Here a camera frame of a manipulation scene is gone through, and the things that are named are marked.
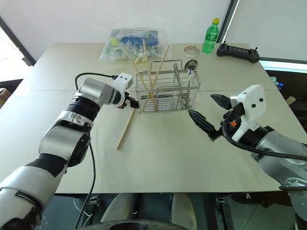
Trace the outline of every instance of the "black remote control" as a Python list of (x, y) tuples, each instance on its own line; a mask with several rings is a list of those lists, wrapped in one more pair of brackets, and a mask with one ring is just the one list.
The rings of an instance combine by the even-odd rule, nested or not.
[(229, 46), (225, 42), (220, 44), (216, 54), (220, 57), (224, 55), (231, 55), (237, 58), (244, 58), (251, 63), (256, 63), (260, 59), (260, 56), (257, 52), (257, 47), (255, 49), (242, 49), (239, 47)]

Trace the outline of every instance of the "black cable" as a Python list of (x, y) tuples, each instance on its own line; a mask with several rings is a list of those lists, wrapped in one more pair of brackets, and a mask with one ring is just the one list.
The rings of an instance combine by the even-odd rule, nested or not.
[(78, 90), (78, 83), (77, 83), (77, 80), (79, 77), (83, 76), (83, 75), (97, 75), (97, 76), (104, 76), (104, 77), (107, 77), (107, 78), (112, 78), (113, 80), (115, 80), (118, 75), (106, 75), (106, 74), (102, 74), (102, 73), (80, 73), (78, 74), (76, 77), (75, 77), (75, 86), (76, 86), (76, 89)]
[(241, 143), (238, 143), (234, 140), (231, 139), (229, 134), (227, 133), (227, 126), (228, 123), (231, 122), (230, 119), (225, 119), (223, 124), (222, 124), (222, 133), (225, 139), (232, 145), (242, 149), (242, 150), (247, 150), (250, 152), (255, 152), (261, 155), (266, 155), (266, 156), (271, 156), (271, 157), (279, 157), (279, 158), (288, 158), (288, 159), (295, 159), (295, 160), (302, 160), (302, 161), (307, 161), (307, 157), (304, 156), (299, 156), (299, 155), (294, 155), (294, 154), (287, 154), (287, 153), (279, 153), (279, 152), (271, 152), (271, 151), (265, 151), (265, 150), (260, 150), (256, 149), (247, 145), (243, 145)]
[[(229, 136), (229, 134), (227, 132), (227, 126), (228, 126), (229, 122), (231, 122), (231, 121), (232, 121), (231, 118), (226, 117), (225, 120), (222, 123), (222, 134), (230, 144), (232, 144), (232, 145), (234, 145), (234, 146), (236, 146), (236, 147), (238, 147), (242, 150), (254, 152), (254, 153), (257, 153), (257, 154), (261, 154), (261, 155), (307, 161), (307, 157), (304, 157), (304, 156), (260, 150), (260, 149), (256, 149), (256, 148), (253, 148), (253, 147), (250, 147), (250, 146), (247, 146), (247, 145), (243, 145), (241, 143), (238, 143), (238, 142), (232, 140), (232, 138)], [(280, 186), (279, 189), (283, 190), (283, 191), (305, 191), (305, 190), (307, 190), (307, 186), (300, 186), (300, 187)]]
[(289, 228), (289, 230), (295, 230), (295, 223)]
[(78, 216), (78, 220), (77, 220), (77, 222), (76, 222), (76, 224), (75, 224), (74, 229), (77, 229), (77, 228), (78, 228), (79, 222), (80, 222), (80, 220), (81, 220), (81, 216), (82, 216), (82, 214), (83, 214), (83, 212), (84, 212), (84, 209), (85, 209), (85, 206), (86, 206), (86, 204), (87, 204), (87, 201), (88, 201), (88, 199), (90, 198), (90, 196), (91, 196), (91, 194), (92, 194), (92, 191), (93, 191), (93, 188), (94, 188), (94, 185), (95, 185), (95, 180), (96, 180), (96, 166), (95, 166), (94, 152), (93, 152), (93, 148), (92, 148), (92, 144), (91, 144), (91, 143), (90, 143), (90, 150), (91, 150), (92, 161), (93, 161), (93, 173), (94, 173), (94, 175), (93, 175), (93, 183), (92, 183), (91, 190), (90, 190), (90, 192), (88, 193), (88, 195), (86, 196), (86, 199), (85, 199), (85, 201), (84, 201), (84, 203), (83, 203), (83, 206), (82, 206), (82, 208), (81, 208), (81, 211), (80, 211), (80, 214), (79, 214), (79, 216)]
[[(76, 86), (76, 89), (78, 90), (78, 83), (77, 83), (77, 80), (79, 77), (83, 76), (83, 75), (98, 75), (98, 76), (104, 76), (104, 77), (108, 77), (108, 78), (112, 78), (112, 79), (116, 79), (118, 76), (116, 75), (105, 75), (105, 74), (100, 74), (100, 73), (80, 73), (78, 74), (76, 77), (75, 77), (75, 86)], [(92, 155), (92, 162), (93, 162), (93, 182), (92, 182), (92, 187), (91, 187), (91, 190), (90, 192), (88, 193), (88, 195), (86, 196), (86, 199), (83, 203), (83, 206), (81, 208), (81, 211), (80, 211), (80, 214), (78, 216), (78, 219), (77, 219), (77, 222), (75, 224), (75, 227), (74, 229), (77, 229), (78, 228), (78, 225), (80, 223), (80, 220), (81, 220), (81, 217), (82, 217), (82, 214), (84, 212), (84, 209), (85, 209), (85, 206), (87, 204), (87, 201), (88, 199), (90, 198), (91, 194), (92, 194), (92, 191), (93, 191), (93, 188), (94, 188), (94, 185), (95, 185), (95, 181), (96, 181), (96, 165), (95, 165), (95, 158), (94, 158), (94, 152), (93, 152), (93, 148), (92, 148), (92, 144), (90, 143), (90, 151), (91, 151), (91, 155)]]

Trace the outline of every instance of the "chopstick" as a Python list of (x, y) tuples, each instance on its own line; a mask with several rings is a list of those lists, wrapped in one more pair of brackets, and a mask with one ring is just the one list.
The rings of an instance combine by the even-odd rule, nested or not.
[(122, 142), (122, 140), (123, 140), (123, 137), (125, 136), (125, 133), (126, 133), (126, 131), (127, 131), (127, 128), (128, 128), (128, 126), (129, 126), (129, 123), (130, 123), (130, 121), (131, 121), (131, 119), (132, 119), (132, 117), (133, 117), (134, 111), (135, 111), (135, 109), (133, 109), (132, 112), (131, 112), (131, 115), (130, 115), (130, 117), (129, 117), (129, 119), (128, 119), (128, 122), (127, 122), (127, 124), (126, 124), (126, 126), (125, 126), (125, 128), (124, 128), (124, 131), (123, 131), (123, 133), (121, 134), (121, 136), (120, 136), (120, 138), (119, 138), (119, 141), (118, 141), (118, 143), (117, 143), (117, 145), (116, 145), (116, 150), (118, 150), (119, 147), (120, 147), (120, 145), (121, 145), (121, 142)]
[[(143, 39), (143, 49), (144, 49), (144, 52), (145, 52), (146, 67), (147, 67), (147, 73), (148, 73), (148, 78), (149, 78), (149, 83), (150, 83), (150, 89), (152, 90), (153, 89), (153, 80), (152, 80), (152, 76), (151, 76), (150, 69), (149, 69), (149, 62), (148, 62), (148, 57), (147, 57), (147, 52), (146, 52), (145, 39)], [(153, 96), (152, 92), (147, 94), (146, 101), (143, 105), (142, 111), (145, 110), (149, 98), (154, 102), (154, 96)]]
[(154, 81), (153, 81), (153, 86), (154, 86), (155, 83), (157, 82), (158, 75), (159, 75), (159, 73), (160, 73), (160, 71), (161, 71), (161, 68), (162, 68), (163, 62), (164, 62), (164, 60), (165, 60), (165, 57), (166, 57), (166, 55), (167, 55), (168, 49), (169, 49), (169, 46), (166, 48), (166, 51), (165, 51), (165, 53), (164, 53), (164, 55), (163, 55), (163, 58), (162, 58), (160, 67), (159, 67), (159, 69), (158, 69), (158, 71), (157, 71), (157, 73), (156, 73), (156, 75), (155, 75), (155, 79), (154, 79)]
[(143, 80), (143, 77), (141, 76), (141, 74), (140, 74), (138, 68), (136, 67), (134, 61), (132, 60), (132, 57), (131, 57), (129, 51), (127, 50), (127, 48), (126, 48), (125, 45), (123, 45), (123, 47), (124, 47), (125, 53), (126, 53), (128, 59), (129, 59), (129, 61), (131, 62), (131, 64), (132, 64), (132, 66), (133, 66), (133, 68), (134, 68), (136, 74), (139, 76), (139, 78), (140, 78), (140, 80), (141, 80), (141, 82), (142, 82), (142, 84), (143, 84), (145, 90), (148, 90), (148, 88), (147, 88), (147, 86), (146, 86), (146, 84), (145, 84), (145, 82), (144, 82), (144, 80)]

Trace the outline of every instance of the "cardboard box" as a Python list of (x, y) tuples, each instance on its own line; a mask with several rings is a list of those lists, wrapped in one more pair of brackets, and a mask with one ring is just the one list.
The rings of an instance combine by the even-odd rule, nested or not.
[(5, 88), (0, 88), (0, 108), (4, 105), (4, 103), (11, 96), (11, 92)]

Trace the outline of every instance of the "metal wire basket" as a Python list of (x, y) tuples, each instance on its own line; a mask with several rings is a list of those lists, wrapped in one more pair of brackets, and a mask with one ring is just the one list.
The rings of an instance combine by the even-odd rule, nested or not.
[(153, 64), (156, 62), (160, 63), (151, 62), (150, 78), (147, 70), (141, 71), (140, 77), (137, 76), (136, 92), (140, 113), (191, 109), (201, 86), (196, 71), (197, 61), (190, 60), (183, 68), (180, 59), (166, 60), (164, 62), (174, 63), (174, 69), (160, 71), (155, 82), (157, 71), (153, 71)]

